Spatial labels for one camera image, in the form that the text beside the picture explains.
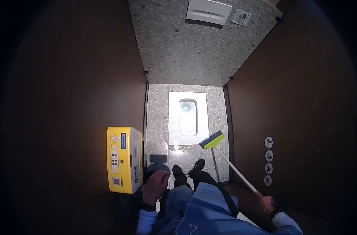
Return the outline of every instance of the qr code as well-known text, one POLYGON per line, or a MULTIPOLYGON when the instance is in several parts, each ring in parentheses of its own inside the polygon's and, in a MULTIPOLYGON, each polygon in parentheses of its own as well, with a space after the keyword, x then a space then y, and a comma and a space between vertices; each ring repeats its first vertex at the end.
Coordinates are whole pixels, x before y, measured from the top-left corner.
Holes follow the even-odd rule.
POLYGON ((120 178, 112 177, 113 185, 120 186, 120 178))

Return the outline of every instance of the hand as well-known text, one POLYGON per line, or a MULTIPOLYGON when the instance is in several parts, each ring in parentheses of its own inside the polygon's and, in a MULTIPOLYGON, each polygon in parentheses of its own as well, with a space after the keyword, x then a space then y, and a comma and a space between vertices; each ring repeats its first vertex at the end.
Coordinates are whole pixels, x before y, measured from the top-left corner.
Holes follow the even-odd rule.
MULTIPOLYGON (((261 207, 262 210, 264 210, 266 207, 268 207, 271 204, 275 203, 275 200, 273 197, 271 196, 263 196, 262 194, 260 194, 259 192, 255 193, 258 198, 259 198, 259 206, 261 207)), ((270 206, 266 209, 265 213, 267 213, 267 215, 270 215, 274 209, 275 209, 275 205, 270 206)))
POLYGON ((144 204, 155 206, 157 200, 167 189, 168 179, 169 172, 157 170, 154 174, 152 174, 147 181, 142 202, 144 204))

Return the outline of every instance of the white broom handle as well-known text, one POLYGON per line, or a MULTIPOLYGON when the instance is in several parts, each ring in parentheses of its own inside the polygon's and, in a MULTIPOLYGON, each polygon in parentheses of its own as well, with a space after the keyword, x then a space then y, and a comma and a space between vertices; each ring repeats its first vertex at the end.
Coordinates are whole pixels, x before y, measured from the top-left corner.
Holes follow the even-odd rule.
POLYGON ((224 153, 222 153, 216 146, 215 146, 215 148, 220 153, 220 155, 223 156, 224 160, 229 164, 229 166, 232 167, 232 169, 242 179, 242 181, 245 182, 245 184, 251 189, 251 191, 253 191, 256 194, 256 192, 258 192, 258 190, 256 190, 256 188, 254 186, 252 186, 249 181, 247 181, 247 179, 237 170, 237 168, 233 166, 233 164, 227 159, 227 157, 224 155, 224 153))

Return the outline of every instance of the blue bristles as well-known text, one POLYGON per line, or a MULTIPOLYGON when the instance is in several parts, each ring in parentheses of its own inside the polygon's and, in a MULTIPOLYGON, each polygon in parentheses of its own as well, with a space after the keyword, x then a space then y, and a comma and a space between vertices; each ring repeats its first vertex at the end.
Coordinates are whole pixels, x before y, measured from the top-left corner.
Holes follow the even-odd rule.
POLYGON ((209 136, 209 138, 205 139, 204 141, 200 142, 199 145, 204 148, 204 146, 208 143, 210 143, 211 141, 213 141, 214 139, 218 138, 222 133, 221 130, 219 130, 218 132, 212 134, 209 136))

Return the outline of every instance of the cartoon logo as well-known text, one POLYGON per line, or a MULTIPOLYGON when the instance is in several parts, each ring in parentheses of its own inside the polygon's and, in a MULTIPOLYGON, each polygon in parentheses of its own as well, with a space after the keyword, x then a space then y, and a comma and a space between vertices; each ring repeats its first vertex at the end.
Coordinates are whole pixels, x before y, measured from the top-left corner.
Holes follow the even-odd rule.
POLYGON ((118 137, 116 134, 111 135, 110 141, 114 144, 117 141, 120 141, 120 137, 118 137))

